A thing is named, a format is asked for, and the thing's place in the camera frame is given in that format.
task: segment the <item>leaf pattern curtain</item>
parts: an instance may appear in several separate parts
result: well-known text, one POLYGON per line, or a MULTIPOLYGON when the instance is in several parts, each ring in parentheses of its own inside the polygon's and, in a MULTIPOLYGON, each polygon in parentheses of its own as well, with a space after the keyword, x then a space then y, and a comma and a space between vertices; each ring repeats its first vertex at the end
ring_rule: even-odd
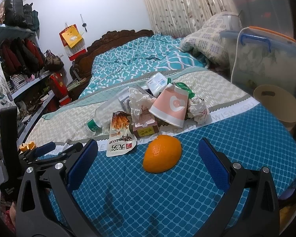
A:
POLYGON ((146 0, 154 33, 185 37, 199 30, 211 16, 237 12, 232 0, 146 0))

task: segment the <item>silver screw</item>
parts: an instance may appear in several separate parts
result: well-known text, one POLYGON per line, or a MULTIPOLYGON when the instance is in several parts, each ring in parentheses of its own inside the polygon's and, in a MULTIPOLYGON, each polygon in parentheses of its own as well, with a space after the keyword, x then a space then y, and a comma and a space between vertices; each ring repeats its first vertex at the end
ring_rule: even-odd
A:
POLYGON ((62 163, 57 163, 55 169, 61 169, 64 165, 62 163))
POLYGON ((240 165, 238 162, 235 162, 234 164, 232 164, 232 166, 233 166, 235 169, 240 169, 240 168, 241 168, 241 165, 240 165))
POLYGON ((28 167, 28 168, 26 169, 26 172, 27 172, 27 173, 31 173, 33 170, 34 170, 33 167, 30 166, 30 167, 28 167))
POLYGON ((263 170, 264 173, 269 173, 269 172, 270 172, 269 168, 266 167, 266 166, 264 166, 264 167, 262 168, 262 170, 263 170))

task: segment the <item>wooden headboard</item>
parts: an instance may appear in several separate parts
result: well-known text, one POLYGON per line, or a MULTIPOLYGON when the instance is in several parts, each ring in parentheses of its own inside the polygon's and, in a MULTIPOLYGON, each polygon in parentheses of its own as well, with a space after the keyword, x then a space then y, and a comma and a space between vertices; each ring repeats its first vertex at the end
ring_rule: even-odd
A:
POLYGON ((150 37, 152 35, 152 30, 140 30, 138 32, 135 32, 135 30, 107 32, 101 39, 94 41, 93 44, 87 48, 86 53, 79 55, 75 59, 74 66, 71 66, 70 68, 72 79, 76 79, 76 75, 73 73, 73 70, 75 70, 81 79, 87 78, 87 80, 89 80, 91 78, 92 64, 97 55, 126 44, 139 37, 150 37))

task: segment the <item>teal patterned blanket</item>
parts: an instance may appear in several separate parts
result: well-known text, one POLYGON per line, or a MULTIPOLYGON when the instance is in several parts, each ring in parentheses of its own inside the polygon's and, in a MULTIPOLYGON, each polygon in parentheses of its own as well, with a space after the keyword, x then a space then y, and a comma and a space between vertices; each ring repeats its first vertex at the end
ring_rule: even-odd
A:
POLYGON ((79 98, 139 77, 151 71, 184 69, 191 66, 204 67, 189 53, 179 50, 181 39, 156 34, 141 37, 95 57, 92 78, 79 98))

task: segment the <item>white cable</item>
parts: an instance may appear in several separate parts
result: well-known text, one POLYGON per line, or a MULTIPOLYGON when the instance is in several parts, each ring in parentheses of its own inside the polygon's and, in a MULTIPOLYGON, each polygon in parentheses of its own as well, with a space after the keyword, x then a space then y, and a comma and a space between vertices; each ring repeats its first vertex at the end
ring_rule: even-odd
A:
POLYGON ((240 30, 239 34, 238 34, 238 38, 237 38, 237 43, 236 43, 236 57, 234 59, 234 67, 232 68, 232 71, 231 71, 231 77, 230 77, 230 82, 232 83, 232 79, 233 79, 233 76, 234 76, 234 68, 236 67, 236 62, 237 62, 237 53, 238 53, 238 43, 239 43, 239 39, 240 39, 240 36, 242 34, 242 32, 246 29, 249 29, 249 27, 245 27, 243 29, 240 30))

